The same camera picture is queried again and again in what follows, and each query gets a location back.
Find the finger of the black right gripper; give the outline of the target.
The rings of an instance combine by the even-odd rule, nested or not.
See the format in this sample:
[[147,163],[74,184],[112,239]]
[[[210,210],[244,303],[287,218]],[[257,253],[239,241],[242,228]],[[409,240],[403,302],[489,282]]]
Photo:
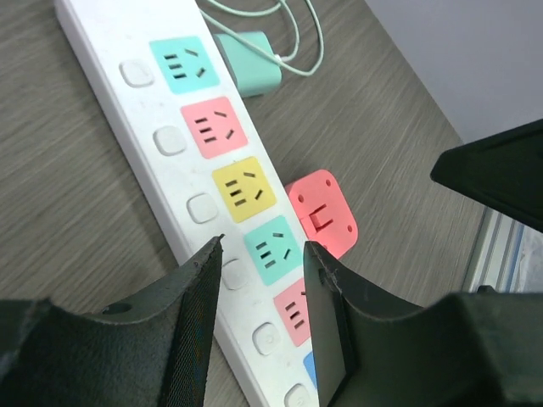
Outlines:
[[430,178],[542,231],[542,121],[443,152]]

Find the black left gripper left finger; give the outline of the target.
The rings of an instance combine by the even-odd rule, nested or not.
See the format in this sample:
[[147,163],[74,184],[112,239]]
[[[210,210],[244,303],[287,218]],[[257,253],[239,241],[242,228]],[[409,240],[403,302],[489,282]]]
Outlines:
[[202,405],[221,261],[213,237],[97,314],[73,314],[48,299],[2,301],[2,405]]

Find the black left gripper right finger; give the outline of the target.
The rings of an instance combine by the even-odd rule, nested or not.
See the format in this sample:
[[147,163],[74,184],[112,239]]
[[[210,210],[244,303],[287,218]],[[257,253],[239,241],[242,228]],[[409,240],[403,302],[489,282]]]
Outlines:
[[322,406],[539,406],[542,297],[450,293],[420,307],[304,246]]

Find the pink small plug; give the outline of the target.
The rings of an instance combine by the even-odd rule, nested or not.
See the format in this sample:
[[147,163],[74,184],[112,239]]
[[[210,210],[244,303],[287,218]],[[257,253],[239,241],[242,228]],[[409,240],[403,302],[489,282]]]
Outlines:
[[356,220],[330,171],[316,170],[289,183],[285,191],[308,240],[320,243],[336,259],[354,247]]

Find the teal small charger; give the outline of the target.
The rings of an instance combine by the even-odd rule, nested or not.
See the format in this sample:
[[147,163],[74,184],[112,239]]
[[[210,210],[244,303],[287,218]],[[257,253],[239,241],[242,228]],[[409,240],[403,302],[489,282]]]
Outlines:
[[262,96],[279,88],[283,76],[277,64],[228,34],[216,33],[214,40],[242,98]]

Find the white power strip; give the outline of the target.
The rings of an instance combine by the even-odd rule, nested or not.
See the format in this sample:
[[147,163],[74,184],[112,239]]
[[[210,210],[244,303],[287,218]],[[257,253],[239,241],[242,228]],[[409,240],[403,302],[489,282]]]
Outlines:
[[177,261],[223,247],[216,340],[252,406],[318,403],[305,233],[193,1],[57,1]]

